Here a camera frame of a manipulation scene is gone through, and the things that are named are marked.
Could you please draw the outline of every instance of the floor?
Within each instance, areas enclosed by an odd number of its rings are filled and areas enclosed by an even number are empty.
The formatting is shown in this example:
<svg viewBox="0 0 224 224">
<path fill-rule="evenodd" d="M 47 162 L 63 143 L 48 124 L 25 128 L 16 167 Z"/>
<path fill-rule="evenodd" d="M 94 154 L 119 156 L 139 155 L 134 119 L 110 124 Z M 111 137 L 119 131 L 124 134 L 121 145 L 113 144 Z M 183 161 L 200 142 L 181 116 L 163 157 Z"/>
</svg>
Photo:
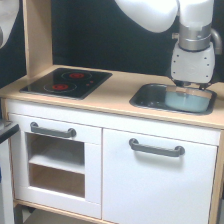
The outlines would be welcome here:
<svg viewBox="0 0 224 224">
<path fill-rule="evenodd" d="M 53 214 L 45 211 L 35 210 L 30 215 L 27 208 L 23 209 L 24 224 L 90 224 L 70 217 Z M 224 224 L 224 201 L 222 203 L 221 217 L 219 224 Z"/>
</svg>

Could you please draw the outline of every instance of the burner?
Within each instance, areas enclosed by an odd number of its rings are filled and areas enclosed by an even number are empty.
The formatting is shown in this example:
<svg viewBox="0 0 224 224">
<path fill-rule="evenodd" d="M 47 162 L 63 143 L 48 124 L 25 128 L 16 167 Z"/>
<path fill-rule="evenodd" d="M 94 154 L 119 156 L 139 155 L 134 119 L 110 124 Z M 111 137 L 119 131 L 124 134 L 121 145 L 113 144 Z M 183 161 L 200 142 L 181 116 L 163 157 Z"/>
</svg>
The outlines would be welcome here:
<svg viewBox="0 0 224 224">
<path fill-rule="evenodd" d="M 83 80 L 92 78 L 92 75 L 88 72 L 74 71 L 74 72 L 66 72 L 62 74 L 62 78 L 66 80 L 72 80 L 72 81 L 83 81 Z"/>
<path fill-rule="evenodd" d="M 48 92 L 54 93 L 64 93 L 75 90 L 77 87 L 71 83 L 57 83 L 57 84 L 47 84 L 44 86 L 44 89 Z"/>
</svg>

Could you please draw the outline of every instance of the wooden countertop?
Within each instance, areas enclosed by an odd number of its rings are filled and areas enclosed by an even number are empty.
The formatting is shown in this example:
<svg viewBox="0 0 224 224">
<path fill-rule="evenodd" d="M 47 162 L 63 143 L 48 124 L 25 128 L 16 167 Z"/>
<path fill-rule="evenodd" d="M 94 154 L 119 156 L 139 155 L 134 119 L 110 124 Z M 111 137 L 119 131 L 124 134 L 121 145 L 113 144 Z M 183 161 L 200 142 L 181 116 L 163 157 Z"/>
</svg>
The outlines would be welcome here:
<svg viewBox="0 0 224 224">
<path fill-rule="evenodd" d="M 171 80 L 161 76 L 109 71 L 113 73 L 113 76 L 84 100 L 64 99 L 19 92 L 19 90 L 27 86 L 28 83 L 39 79 L 59 67 L 76 68 L 58 65 L 51 66 L 33 79 L 29 79 L 25 76 L 2 88 L 0 90 L 0 97 L 224 129 L 224 83 L 217 83 L 209 88 L 218 94 L 218 99 L 215 102 L 212 114 L 202 116 L 153 109 L 141 109 L 129 103 L 129 100 L 134 94 L 145 84 L 159 83 L 173 85 Z"/>
</svg>

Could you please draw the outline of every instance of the oven window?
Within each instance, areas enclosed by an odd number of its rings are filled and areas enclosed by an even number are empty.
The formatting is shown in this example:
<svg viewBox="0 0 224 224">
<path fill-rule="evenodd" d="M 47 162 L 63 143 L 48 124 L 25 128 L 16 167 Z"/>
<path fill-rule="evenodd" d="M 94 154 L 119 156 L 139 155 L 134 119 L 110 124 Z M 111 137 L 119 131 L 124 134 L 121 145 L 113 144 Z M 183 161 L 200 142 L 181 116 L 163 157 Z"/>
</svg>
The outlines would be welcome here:
<svg viewBox="0 0 224 224">
<path fill-rule="evenodd" d="M 30 186 L 85 197 L 84 143 L 27 133 Z"/>
</svg>

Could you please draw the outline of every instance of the cabinet door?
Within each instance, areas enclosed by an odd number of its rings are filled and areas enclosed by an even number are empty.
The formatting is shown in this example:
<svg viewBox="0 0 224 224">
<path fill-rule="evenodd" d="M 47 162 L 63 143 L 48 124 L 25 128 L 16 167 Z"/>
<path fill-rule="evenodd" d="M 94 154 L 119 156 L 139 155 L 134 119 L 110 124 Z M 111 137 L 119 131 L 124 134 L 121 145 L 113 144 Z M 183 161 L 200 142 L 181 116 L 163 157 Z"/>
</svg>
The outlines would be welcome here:
<svg viewBox="0 0 224 224">
<path fill-rule="evenodd" d="M 168 157 L 131 149 L 130 139 Z M 103 219 L 121 224 L 207 224 L 217 147 L 104 130 Z"/>
<path fill-rule="evenodd" d="M 15 114 L 9 118 L 20 126 L 11 138 L 15 198 L 101 218 L 101 129 Z M 75 136 L 58 137 L 71 129 Z"/>
</svg>

